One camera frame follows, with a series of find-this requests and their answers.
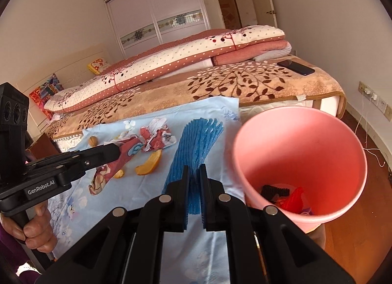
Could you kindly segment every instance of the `polka dot quilt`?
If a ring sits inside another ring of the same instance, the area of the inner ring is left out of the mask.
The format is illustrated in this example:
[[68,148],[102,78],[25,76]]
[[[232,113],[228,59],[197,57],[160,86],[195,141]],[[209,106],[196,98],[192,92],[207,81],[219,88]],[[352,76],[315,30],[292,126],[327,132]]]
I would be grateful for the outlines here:
[[55,94],[45,109],[72,112],[146,81],[205,59],[261,42],[284,39],[282,30],[271,26],[249,26],[203,39],[193,40],[141,58],[105,75]]

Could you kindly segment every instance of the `walnut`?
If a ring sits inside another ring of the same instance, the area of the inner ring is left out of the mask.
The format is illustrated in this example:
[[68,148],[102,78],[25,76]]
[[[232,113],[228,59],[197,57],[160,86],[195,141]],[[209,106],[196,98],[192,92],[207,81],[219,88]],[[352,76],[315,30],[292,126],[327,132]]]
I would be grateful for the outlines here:
[[91,136],[91,137],[89,138],[89,145],[90,145],[90,147],[92,147],[92,148],[94,148],[94,147],[96,147],[96,146],[98,145],[98,139],[97,139],[96,136]]

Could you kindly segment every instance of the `headboard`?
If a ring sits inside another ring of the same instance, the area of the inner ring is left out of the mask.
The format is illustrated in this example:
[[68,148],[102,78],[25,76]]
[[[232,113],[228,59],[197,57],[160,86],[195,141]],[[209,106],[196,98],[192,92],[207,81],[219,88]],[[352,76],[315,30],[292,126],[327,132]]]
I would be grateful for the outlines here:
[[[13,85],[28,97],[30,92],[43,84],[54,73],[64,89],[78,86],[95,76],[87,65],[101,57],[112,63],[109,53],[102,44],[92,46],[33,70]],[[45,114],[30,99],[27,131],[34,141],[40,137],[48,125],[49,120]]]

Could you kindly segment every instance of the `brown leaf pattern blanket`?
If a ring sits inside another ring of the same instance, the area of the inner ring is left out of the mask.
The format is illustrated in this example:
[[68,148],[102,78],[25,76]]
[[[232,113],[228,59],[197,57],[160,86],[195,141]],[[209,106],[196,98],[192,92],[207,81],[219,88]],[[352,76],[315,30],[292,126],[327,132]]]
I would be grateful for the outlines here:
[[[276,65],[284,59],[314,68],[315,72],[302,76]],[[338,117],[343,115],[346,104],[342,88],[330,75],[302,59],[287,56],[263,63],[244,61],[156,79],[66,114],[49,126],[47,134],[52,139],[61,138],[99,123],[111,123],[214,96],[239,98],[240,106],[296,100],[297,96],[306,96],[307,100],[339,96]]]

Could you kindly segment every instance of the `human hand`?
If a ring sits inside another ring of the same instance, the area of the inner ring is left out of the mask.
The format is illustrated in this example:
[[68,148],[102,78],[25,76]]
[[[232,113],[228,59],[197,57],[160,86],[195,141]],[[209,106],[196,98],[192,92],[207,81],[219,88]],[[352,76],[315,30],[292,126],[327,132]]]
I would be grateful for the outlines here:
[[50,212],[48,200],[34,206],[36,216],[27,223],[23,230],[17,223],[0,213],[0,223],[4,230],[19,240],[25,240],[29,249],[37,249],[43,253],[52,252],[57,244],[57,238],[53,234],[50,225]]

